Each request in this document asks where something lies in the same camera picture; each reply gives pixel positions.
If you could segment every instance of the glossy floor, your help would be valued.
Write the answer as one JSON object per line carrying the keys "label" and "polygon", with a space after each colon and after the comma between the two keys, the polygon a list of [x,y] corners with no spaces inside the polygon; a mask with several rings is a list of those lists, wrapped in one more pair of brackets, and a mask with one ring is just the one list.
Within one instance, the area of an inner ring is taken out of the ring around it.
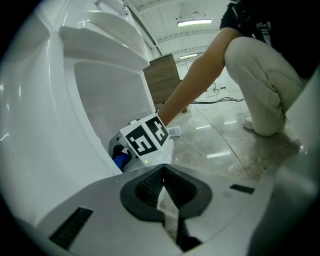
{"label": "glossy floor", "polygon": [[[213,91],[211,86],[197,101],[216,101],[223,97],[243,99],[231,79],[226,89]],[[265,138],[243,128],[249,116],[246,102],[219,102],[190,105],[168,126],[179,125],[181,136],[174,137],[172,163],[218,175],[259,180],[268,168],[278,167],[298,153],[300,143],[287,122],[284,133]]]}

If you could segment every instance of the black cable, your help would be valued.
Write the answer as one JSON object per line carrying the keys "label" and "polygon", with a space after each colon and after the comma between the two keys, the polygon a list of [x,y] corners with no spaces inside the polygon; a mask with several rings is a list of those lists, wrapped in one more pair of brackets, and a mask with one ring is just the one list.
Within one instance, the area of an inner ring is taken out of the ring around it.
{"label": "black cable", "polygon": [[215,104],[218,102],[242,102],[244,101],[244,98],[236,99],[231,97],[223,97],[221,99],[218,99],[217,101],[193,101],[191,104]]}

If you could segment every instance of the wooden cabinet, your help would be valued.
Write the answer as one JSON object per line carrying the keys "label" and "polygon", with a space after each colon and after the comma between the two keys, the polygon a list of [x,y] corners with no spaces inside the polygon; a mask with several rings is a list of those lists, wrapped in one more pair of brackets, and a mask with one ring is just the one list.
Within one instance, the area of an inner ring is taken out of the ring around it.
{"label": "wooden cabinet", "polygon": [[150,66],[146,67],[143,73],[154,104],[166,102],[180,83],[171,53],[150,61]]}

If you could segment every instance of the beige pants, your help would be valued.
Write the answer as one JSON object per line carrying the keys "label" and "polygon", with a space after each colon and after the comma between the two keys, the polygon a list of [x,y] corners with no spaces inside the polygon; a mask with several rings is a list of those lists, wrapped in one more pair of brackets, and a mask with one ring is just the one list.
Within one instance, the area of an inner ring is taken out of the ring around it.
{"label": "beige pants", "polygon": [[286,111],[303,88],[294,68],[271,46],[248,37],[232,40],[224,60],[230,77],[240,86],[254,131],[265,137],[279,132]]}

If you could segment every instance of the blue object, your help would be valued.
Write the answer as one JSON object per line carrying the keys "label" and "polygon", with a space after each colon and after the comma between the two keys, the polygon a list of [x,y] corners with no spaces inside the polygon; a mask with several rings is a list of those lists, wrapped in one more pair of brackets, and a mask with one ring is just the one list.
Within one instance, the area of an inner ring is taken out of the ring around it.
{"label": "blue object", "polygon": [[116,166],[118,166],[118,168],[122,170],[123,163],[127,162],[129,158],[130,158],[129,154],[121,152],[121,154],[116,156],[113,161],[116,164]]}

